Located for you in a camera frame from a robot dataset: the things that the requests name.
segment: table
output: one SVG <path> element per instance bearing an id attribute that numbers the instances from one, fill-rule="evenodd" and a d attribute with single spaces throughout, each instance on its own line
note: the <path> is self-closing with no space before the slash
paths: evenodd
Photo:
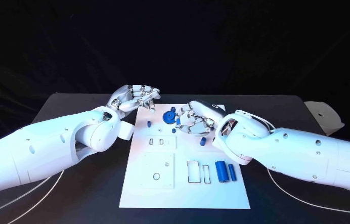
<path id="1" fill-rule="evenodd" d="M 103 106 L 109 95 L 53 94 L 33 120 L 79 113 Z M 242 109 L 265 118 L 275 127 L 322 134 L 316 121 L 296 96 L 161 95 L 155 103 L 184 104 L 201 99 L 224 104 L 231 113 Z M 125 118 L 135 122 L 136 111 Z M 257 161 L 240 166 L 250 210 L 123 209 L 118 208 L 131 141 L 116 139 L 110 148 L 70 167 L 43 202 L 14 223 L 348 223 L 350 214 L 312 207 L 291 198 L 273 185 Z M 350 210 L 350 191 L 308 183 L 272 173 L 283 189 L 314 204 Z M 14 219 L 38 201 L 57 175 L 21 200 L 0 210 L 1 223 Z M 0 192 L 0 205 L 18 197 L 38 182 Z"/>

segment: white paper sheet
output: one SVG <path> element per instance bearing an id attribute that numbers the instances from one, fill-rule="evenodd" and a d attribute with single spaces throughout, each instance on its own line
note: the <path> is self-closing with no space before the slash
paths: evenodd
<path id="1" fill-rule="evenodd" d="M 175 124 L 168 125 L 162 121 L 162 114 L 171 106 L 178 109 L 182 105 L 155 104 L 154 114 L 145 108 L 138 109 L 119 208 L 250 209 L 239 165 L 211 146 L 213 132 L 206 136 L 204 146 L 198 144 L 200 137 L 180 131 L 171 133 Z M 190 125 L 185 115 L 181 117 L 181 124 Z M 171 140 L 167 145 L 162 144 L 164 148 L 154 145 L 164 136 L 168 136 L 168 139 L 175 136 L 175 148 Z M 148 153 L 164 160 L 159 163 L 157 160 L 144 160 L 149 158 Z M 200 164 L 200 183 L 188 183 L 187 161 L 191 160 Z M 220 160 L 226 165 L 233 164 L 237 181 L 219 183 L 214 162 Z M 148 163 L 149 171 L 145 171 L 144 165 Z M 204 183 L 203 165 L 208 165 L 210 184 Z M 152 170 L 161 172 L 155 175 L 158 180 L 152 179 Z"/>

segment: blue object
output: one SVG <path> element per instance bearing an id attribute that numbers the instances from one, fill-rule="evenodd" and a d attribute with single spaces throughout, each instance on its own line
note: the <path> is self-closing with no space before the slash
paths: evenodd
<path id="1" fill-rule="evenodd" d="M 206 138 L 201 137 L 201 140 L 200 140 L 200 146 L 203 147 L 206 145 Z"/>
<path id="2" fill-rule="evenodd" d="M 162 120 L 167 124 L 175 123 L 175 113 L 172 111 L 165 111 L 162 114 Z"/>
<path id="3" fill-rule="evenodd" d="M 226 169 L 226 163 L 224 163 L 224 161 L 217 161 L 214 163 L 214 166 L 216 166 L 216 172 L 217 172 L 219 182 L 220 183 L 227 182 L 229 181 L 229 178 L 227 178 L 227 169 Z"/>
<path id="4" fill-rule="evenodd" d="M 231 164 L 227 165 L 227 169 L 229 169 L 230 180 L 236 181 L 237 179 L 236 179 L 236 174 L 234 174 L 234 169 Z"/>

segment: robotic hand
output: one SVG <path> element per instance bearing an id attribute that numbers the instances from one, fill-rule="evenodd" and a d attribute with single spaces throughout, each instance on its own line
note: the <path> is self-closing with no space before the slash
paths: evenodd
<path id="1" fill-rule="evenodd" d="M 54 175 L 105 151 L 116 137 L 129 140 L 134 126 L 121 119 L 138 107 L 154 113 L 152 99 L 158 89 L 125 85 L 106 106 L 31 124 L 0 139 L 0 190 Z"/>
<path id="2" fill-rule="evenodd" d="M 177 128 L 194 136 L 216 128 L 213 146 L 239 164 L 256 159 L 272 171 L 318 184 L 350 190 L 350 142 L 309 132 L 278 128 L 260 117 L 237 110 L 227 114 L 217 106 L 191 101 L 178 112 L 188 111 L 193 126 Z"/>

